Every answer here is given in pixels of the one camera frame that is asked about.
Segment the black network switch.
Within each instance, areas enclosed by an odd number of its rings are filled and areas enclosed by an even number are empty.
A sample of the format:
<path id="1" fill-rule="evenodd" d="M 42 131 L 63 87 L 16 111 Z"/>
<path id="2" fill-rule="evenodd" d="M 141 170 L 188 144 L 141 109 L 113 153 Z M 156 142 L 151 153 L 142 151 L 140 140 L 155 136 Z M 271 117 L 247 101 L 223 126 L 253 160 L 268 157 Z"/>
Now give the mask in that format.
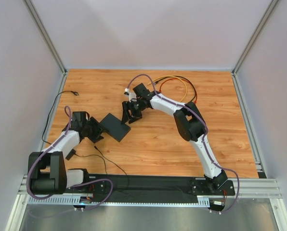
<path id="1" fill-rule="evenodd" d="M 121 120 L 111 113 L 108 113 L 100 123 L 107 129 L 107 133 L 118 142 L 121 142 L 131 130 L 128 125 L 122 124 Z"/>

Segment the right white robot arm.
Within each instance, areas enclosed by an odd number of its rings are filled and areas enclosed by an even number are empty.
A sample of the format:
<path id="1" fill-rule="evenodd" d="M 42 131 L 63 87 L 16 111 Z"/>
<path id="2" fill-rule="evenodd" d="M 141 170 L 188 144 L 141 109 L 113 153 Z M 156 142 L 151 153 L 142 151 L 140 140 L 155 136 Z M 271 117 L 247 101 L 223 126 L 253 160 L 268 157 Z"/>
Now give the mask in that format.
<path id="1" fill-rule="evenodd" d="M 170 115 L 179 135 L 190 142 L 199 156 L 208 184 L 216 190 L 224 185 L 228 177 L 213 154 L 207 138 L 208 128 L 194 102 L 181 103 L 158 91 L 150 92 L 143 83 L 133 88 L 133 92 L 126 88 L 124 94 L 129 99 L 122 102 L 122 124 L 142 119 L 142 111 L 147 108 Z"/>

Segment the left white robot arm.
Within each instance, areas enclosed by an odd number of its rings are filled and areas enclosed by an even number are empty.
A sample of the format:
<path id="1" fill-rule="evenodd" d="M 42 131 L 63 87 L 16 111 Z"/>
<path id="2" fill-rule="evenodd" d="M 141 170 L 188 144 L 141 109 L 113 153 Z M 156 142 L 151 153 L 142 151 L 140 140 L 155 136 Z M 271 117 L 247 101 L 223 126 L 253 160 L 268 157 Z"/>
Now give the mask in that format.
<path id="1" fill-rule="evenodd" d="M 105 128 L 87 112 L 73 112 L 60 136 L 47 148 L 32 152 L 28 158 L 26 190 L 37 200 L 63 194 L 66 189 L 81 186 L 87 171 L 66 170 L 65 159 L 72 150 L 88 138 L 93 143 L 103 139 Z"/>

